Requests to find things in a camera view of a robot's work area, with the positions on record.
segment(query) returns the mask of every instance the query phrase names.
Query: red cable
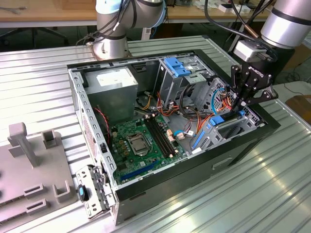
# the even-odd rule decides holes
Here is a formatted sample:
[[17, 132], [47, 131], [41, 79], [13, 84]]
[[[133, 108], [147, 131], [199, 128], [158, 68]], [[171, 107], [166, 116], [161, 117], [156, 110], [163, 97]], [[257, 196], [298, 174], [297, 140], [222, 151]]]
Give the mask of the red cable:
[[109, 144], [109, 140], [110, 140], [110, 135], [109, 135], [109, 126], [108, 126], [108, 122], [106, 120], [105, 115], [97, 108], [94, 108], [100, 115], [102, 115], [102, 117], [104, 118], [105, 122], [106, 122], [106, 127], [107, 127], [107, 133], [108, 133], [108, 144]]

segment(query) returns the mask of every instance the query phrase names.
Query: motherboard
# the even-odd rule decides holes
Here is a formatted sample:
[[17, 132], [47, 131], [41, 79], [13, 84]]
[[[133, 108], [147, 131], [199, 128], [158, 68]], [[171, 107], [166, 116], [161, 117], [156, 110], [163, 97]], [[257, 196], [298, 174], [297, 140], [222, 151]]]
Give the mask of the motherboard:
[[161, 115], [120, 123], [111, 131], [112, 156], [117, 165], [114, 178], [118, 184], [187, 157], [169, 136], [170, 129]]

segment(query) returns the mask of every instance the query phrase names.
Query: metal bracket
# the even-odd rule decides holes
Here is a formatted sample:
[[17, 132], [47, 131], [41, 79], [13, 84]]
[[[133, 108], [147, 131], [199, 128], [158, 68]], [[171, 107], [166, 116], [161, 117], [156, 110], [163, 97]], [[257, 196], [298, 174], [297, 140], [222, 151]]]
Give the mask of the metal bracket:
[[116, 204], [110, 184], [105, 182], [105, 175], [101, 173], [101, 169], [99, 166], [87, 165], [76, 172], [79, 186], [83, 188], [79, 192], [80, 200], [85, 200], [88, 219], [108, 211]]

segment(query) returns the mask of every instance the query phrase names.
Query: metal workbench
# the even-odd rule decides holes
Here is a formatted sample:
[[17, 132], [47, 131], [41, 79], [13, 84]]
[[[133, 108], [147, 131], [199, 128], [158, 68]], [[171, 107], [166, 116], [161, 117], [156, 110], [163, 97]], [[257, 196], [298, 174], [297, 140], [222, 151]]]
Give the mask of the metal workbench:
[[[202, 49], [227, 73], [235, 63], [201, 36], [134, 41], [129, 47], [134, 56]], [[10, 123], [25, 122], [29, 134], [54, 128], [62, 135], [76, 187], [75, 172], [92, 161], [73, 109], [66, 64], [87, 61], [94, 58], [82, 46], [0, 54], [0, 142], [5, 143]], [[240, 163], [148, 212], [115, 227], [110, 213], [89, 222], [78, 201], [11, 232], [309, 233], [310, 127], [278, 100], [263, 106], [281, 124], [274, 135]]]

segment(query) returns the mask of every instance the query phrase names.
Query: blue tab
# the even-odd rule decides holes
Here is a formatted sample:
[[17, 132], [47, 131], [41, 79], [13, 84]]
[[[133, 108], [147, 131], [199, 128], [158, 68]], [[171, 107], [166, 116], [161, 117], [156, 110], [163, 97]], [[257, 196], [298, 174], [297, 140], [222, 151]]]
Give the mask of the blue tab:
[[200, 142], [200, 140], [202, 139], [202, 137], [203, 137], [204, 134], [205, 134], [205, 132], [204, 132], [204, 130], [202, 130], [202, 132], [200, 133], [198, 139], [197, 139], [197, 140], [195, 141], [195, 143], [193, 144], [192, 149], [194, 149], [194, 148], [198, 145], [198, 143]]
[[80, 189], [79, 189], [79, 193], [80, 193], [80, 196], [82, 196], [82, 195], [83, 195], [83, 188], [82, 188], [82, 187], [80, 187]]
[[165, 58], [164, 62], [170, 68], [176, 77], [183, 77], [190, 75], [191, 72], [186, 70], [183, 66], [183, 63], [178, 61], [175, 57]]
[[238, 111], [238, 113], [240, 114], [240, 116], [244, 116], [245, 115], [245, 111], [244, 110], [240, 110], [240, 111]]
[[212, 126], [215, 126], [220, 123], [223, 123], [225, 120], [221, 116], [214, 116], [209, 121], [212, 124]]

